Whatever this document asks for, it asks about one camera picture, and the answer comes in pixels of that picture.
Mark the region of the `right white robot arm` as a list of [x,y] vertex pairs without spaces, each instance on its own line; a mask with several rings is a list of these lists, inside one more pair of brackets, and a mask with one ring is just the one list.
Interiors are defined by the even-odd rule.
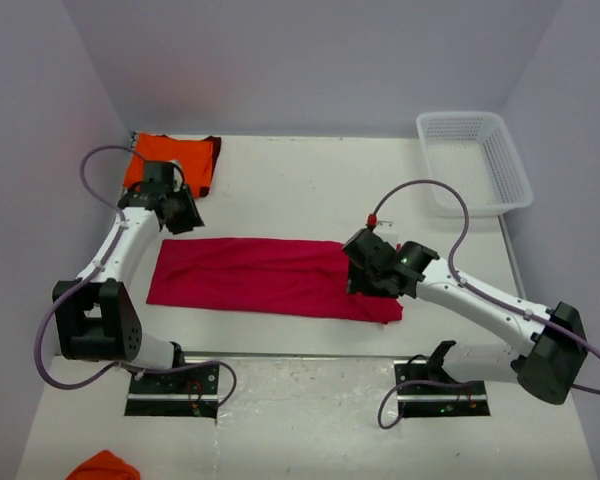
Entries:
[[342,248],[349,260],[351,293],[374,297],[408,296],[436,304],[474,322],[502,340],[501,345],[441,342],[427,361],[426,380],[447,393],[472,381],[519,384],[552,405],[565,402],[587,353],[574,341],[583,336],[579,312],[561,302],[555,309],[515,298],[450,269],[437,252],[407,242],[395,248],[363,228]]

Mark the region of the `pink t shirt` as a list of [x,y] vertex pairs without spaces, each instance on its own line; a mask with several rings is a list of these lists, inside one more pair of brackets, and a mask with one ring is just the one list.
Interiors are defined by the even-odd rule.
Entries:
[[147,303],[167,307],[399,322],[395,299],[348,294],[348,259],[334,241],[165,240]]

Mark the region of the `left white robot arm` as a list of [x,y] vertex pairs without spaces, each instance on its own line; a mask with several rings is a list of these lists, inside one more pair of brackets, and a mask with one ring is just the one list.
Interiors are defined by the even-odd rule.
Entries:
[[204,222],[184,173],[173,162],[149,161],[116,204],[116,219],[91,263],[52,292],[59,344],[69,360],[113,361],[153,370],[152,380],[175,393],[188,379],[181,347],[143,332],[128,293],[145,250],[166,229],[188,233]]

